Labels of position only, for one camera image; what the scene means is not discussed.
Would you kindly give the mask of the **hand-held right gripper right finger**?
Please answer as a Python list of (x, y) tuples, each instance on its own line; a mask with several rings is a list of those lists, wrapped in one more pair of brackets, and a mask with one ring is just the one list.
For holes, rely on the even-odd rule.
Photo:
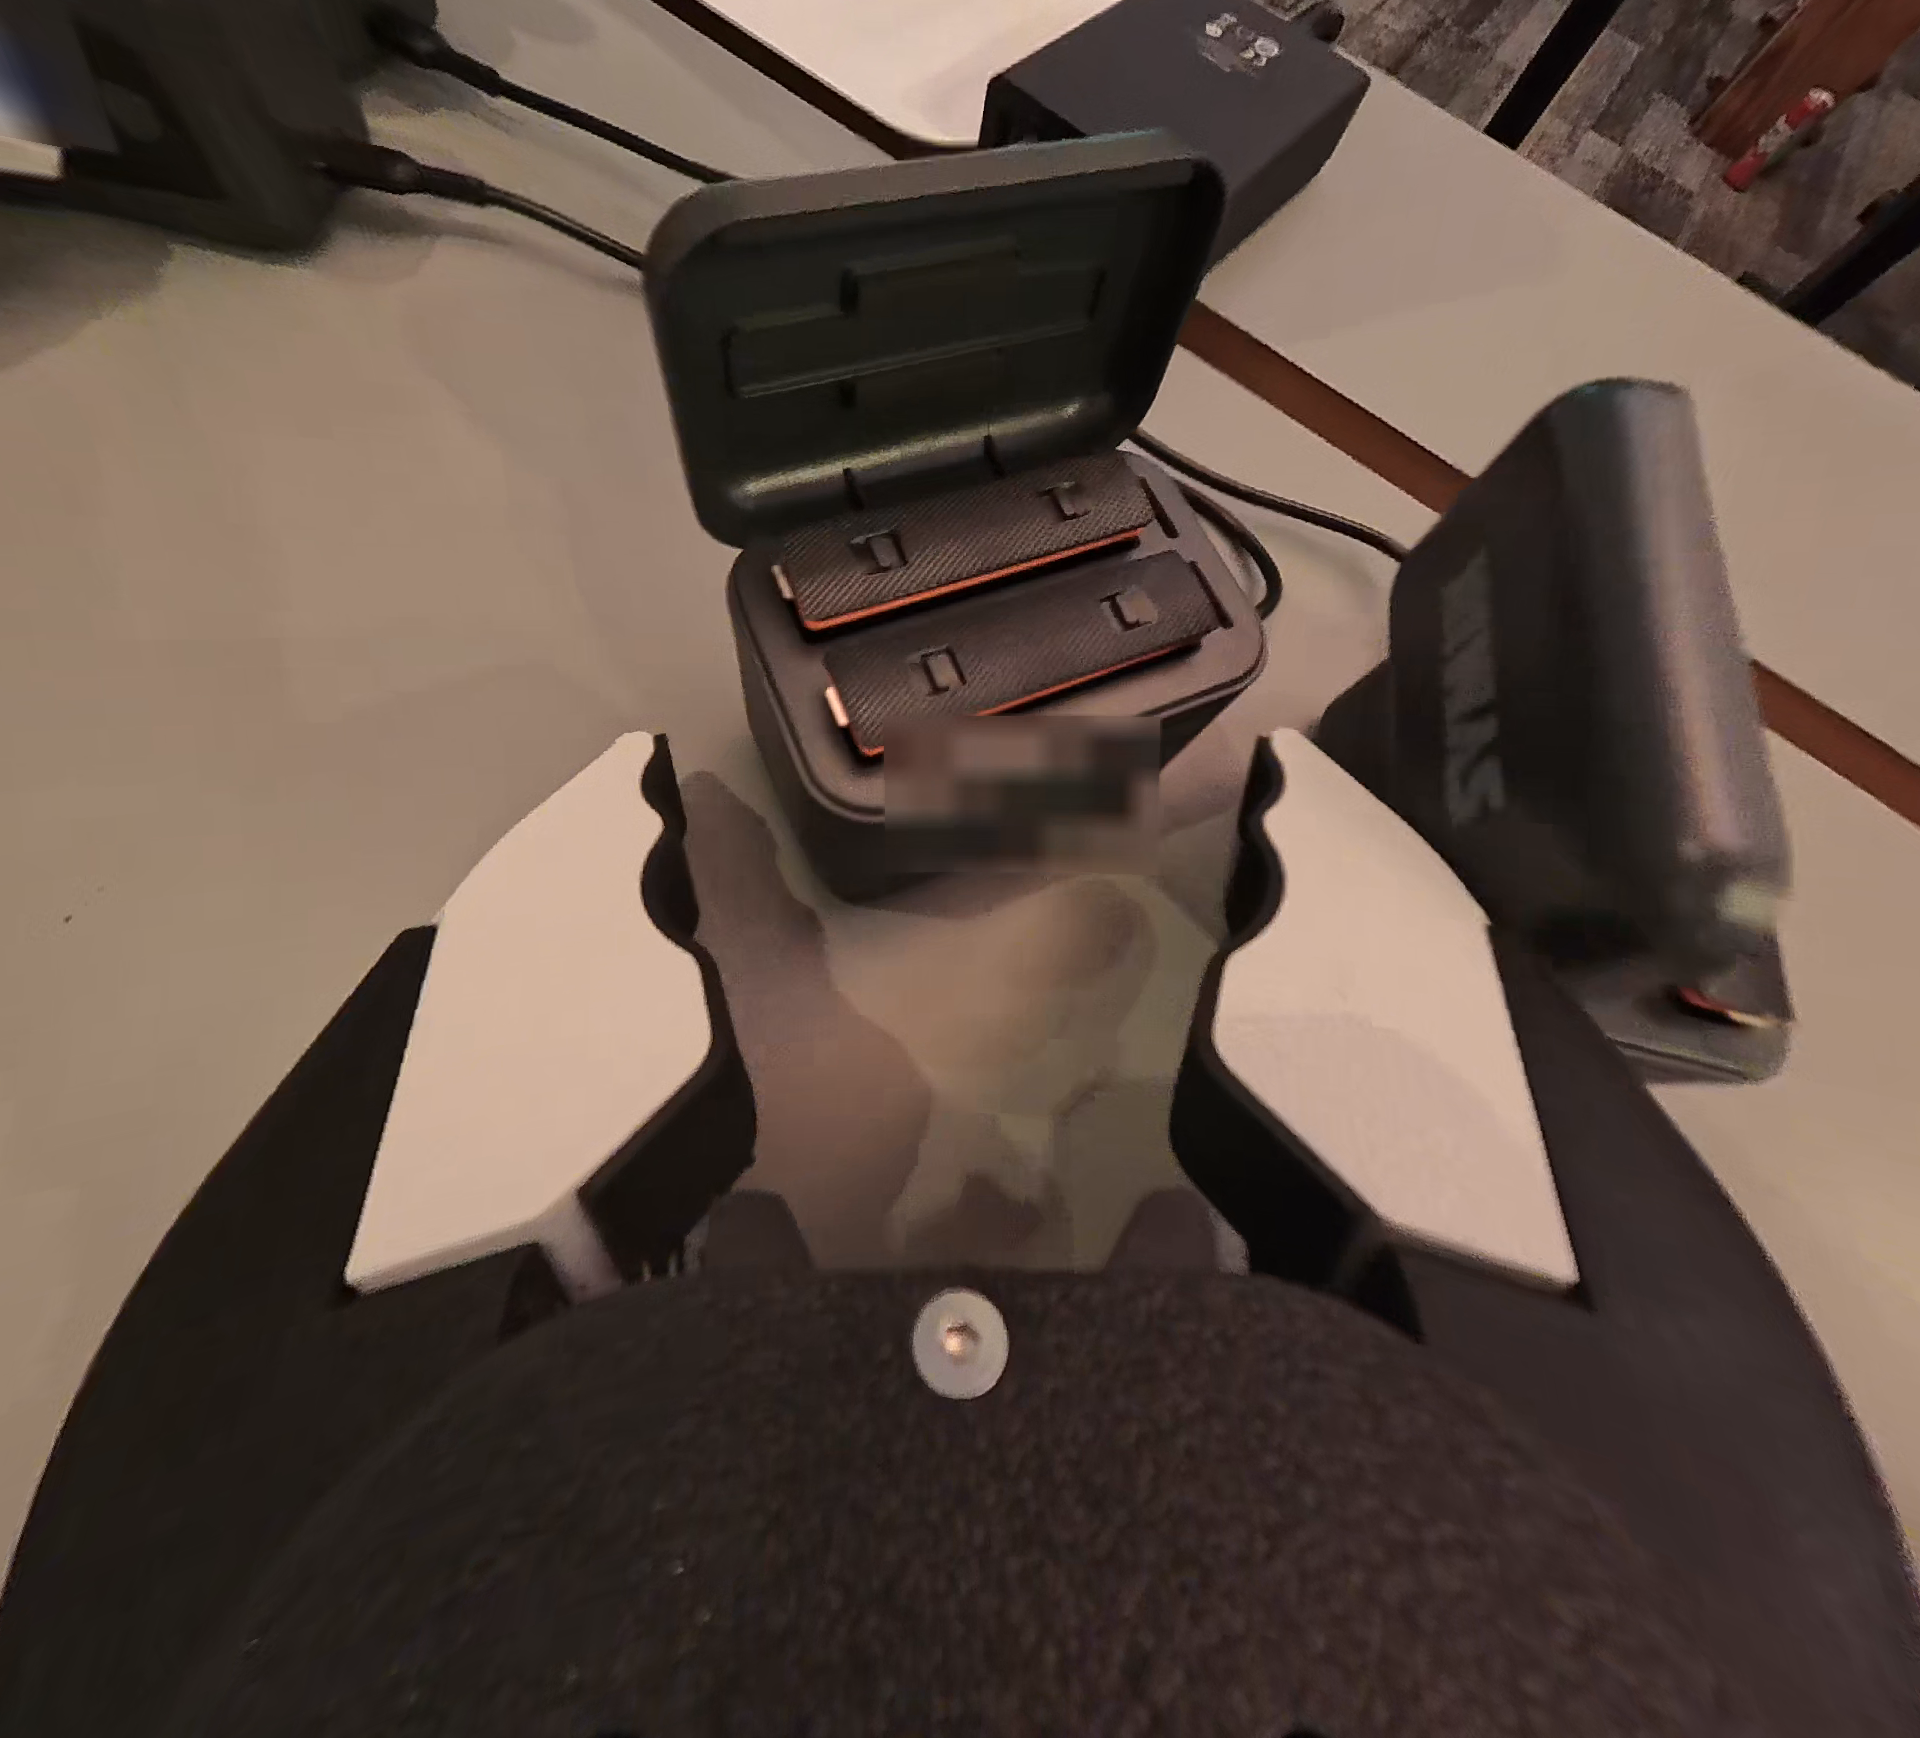
[(1401, 1254), (1578, 1285), (1488, 919), (1303, 734), (1250, 758), (1170, 1152), (1252, 1269), (1356, 1295)]

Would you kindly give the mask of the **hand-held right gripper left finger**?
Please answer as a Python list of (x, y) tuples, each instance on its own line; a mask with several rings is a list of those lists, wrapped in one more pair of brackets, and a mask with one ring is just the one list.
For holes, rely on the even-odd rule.
[(451, 893), (345, 1284), (534, 1247), (569, 1296), (671, 1269), (746, 1172), (746, 1063), (698, 939), (669, 740), (626, 734)]

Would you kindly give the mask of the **black battery orange stripe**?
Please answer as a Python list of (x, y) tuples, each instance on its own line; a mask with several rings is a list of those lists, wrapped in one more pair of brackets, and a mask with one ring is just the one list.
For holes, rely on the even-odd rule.
[(831, 643), (1133, 549), (1155, 523), (1153, 492), (1127, 461), (1074, 461), (819, 516), (755, 542), (729, 596), (749, 623)]
[(824, 711), (881, 758), (906, 727), (1017, 711), (1196, 648), (1225, 623), (1180, 554), (1089, 562), (828, 646)]
[(1735, 1033), (1787, 1033), (1792, 1006), (1784, 982), (1750, 961), (1699, 984), (1677, 984), (1670, 1002), (1695, 1025)]

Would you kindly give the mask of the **black battery charger case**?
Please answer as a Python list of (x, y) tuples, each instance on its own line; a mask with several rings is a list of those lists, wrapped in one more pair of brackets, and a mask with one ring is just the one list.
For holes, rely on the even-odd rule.
[(1669, 998), (1784, 982), (1784, 809), (1693, 399), (1587, 382), (1405, 554), (1382, 661), (1312, 740), (1652, 1083), (1764, 1083), (1787, 1033)]
[(3, 0), (8, 206), (306, 252), (365, 140), (373, 30), (437, 0)]
[[(659, 222), (648, 314), (694, 522), (731, 550), (749, 727), (835, 898), (1118, 845), (1163, 764), (1258, 680), (1271, 596), (1249, 591), (1140, 431), (1222, 209), (1200, 154), (1133, 133), (731, 180)], [(737, 562), (819, 516), (1107, 455), (1159, 523), (1020, 584), (1180, 554), (1227, 623), (1177, 656), (862, 758), (824, 711), (824, 648), (856, 633), (804, 643), (731, 604)]]

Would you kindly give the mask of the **black charging hub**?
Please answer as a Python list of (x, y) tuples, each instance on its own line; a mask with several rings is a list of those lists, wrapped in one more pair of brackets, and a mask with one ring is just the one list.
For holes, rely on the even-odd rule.
[(1229, 255), (1332, 158), (1370, 74), (1341, 17), (1258, 0), (1118, 0), (988, 80), (977, 147), (1163, 133), (1222, 174)]

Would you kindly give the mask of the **brown wooden post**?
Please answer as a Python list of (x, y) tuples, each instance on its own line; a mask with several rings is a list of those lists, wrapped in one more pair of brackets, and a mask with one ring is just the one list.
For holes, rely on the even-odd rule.
[(1804, 0), (1698, 113), (1693, 133), (1735, 158), (1805, 94), (1846, 102), (1871, 88), (1914, 30), (1918, 0)]

